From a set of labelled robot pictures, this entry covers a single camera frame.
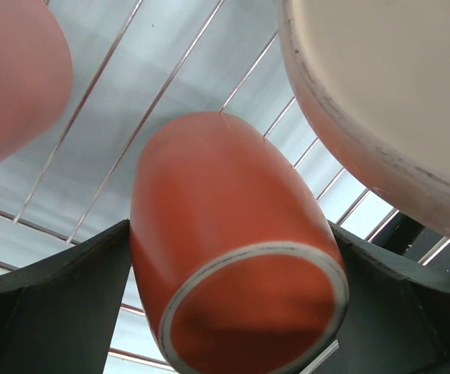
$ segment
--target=white rim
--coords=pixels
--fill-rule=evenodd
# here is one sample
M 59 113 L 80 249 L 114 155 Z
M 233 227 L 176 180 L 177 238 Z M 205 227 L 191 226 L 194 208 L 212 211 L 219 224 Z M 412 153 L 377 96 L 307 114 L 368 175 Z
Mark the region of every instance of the white rim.
M 332 289 L 334 290 L 336 302 L 334 316 L 320 339 L 297 359 L 282 368 L 272 371 L 271 373 L 280 374 L 297 369 L 310 357 L 314 356 L 315 353 L 322 348 L 322 345 L 337 331 L 340 323 L 342 322 L 344 312 L 346 311 L 349 289 L 343 268 L 331 256 L 316 247 L 296 242 L 263 242 L 248 245 L 215 259 L 211 263 L 204 266 L 201 270 L 198 270 L 192 274 L 182 284 L 168 303 L 163 316 L 161 317 L 158 344 L 163 356 L 177 371 L 188 374 L 200 373 L 198 370 L 187 365 L 187 363 L 180 358 L 171 342 L 171 324 L 173 322 L 174 314 L 176 313 L 181 302 L 197 284 L 206 279 L 209 275 L 223 269 L 225 266 L 236 263 L 237 261 L 249 259 L 251 257 L 267 255 L 295 256 L 316 265 L 330 280 Z

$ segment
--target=orange cylinder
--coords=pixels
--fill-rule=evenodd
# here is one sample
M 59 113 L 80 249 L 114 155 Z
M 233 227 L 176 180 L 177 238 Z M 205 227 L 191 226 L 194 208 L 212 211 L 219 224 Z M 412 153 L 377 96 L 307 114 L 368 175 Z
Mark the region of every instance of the orange cylinder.
M 148 142 L 131 241 L 153 335 L 179 372 L 289 372 L 343 318 L 346 275 L 320 207 L 233 115 L 186 115 Z
M 71 55 L 47 6 L 0 0 L 0 161 L 53 126 L 71 89 Z

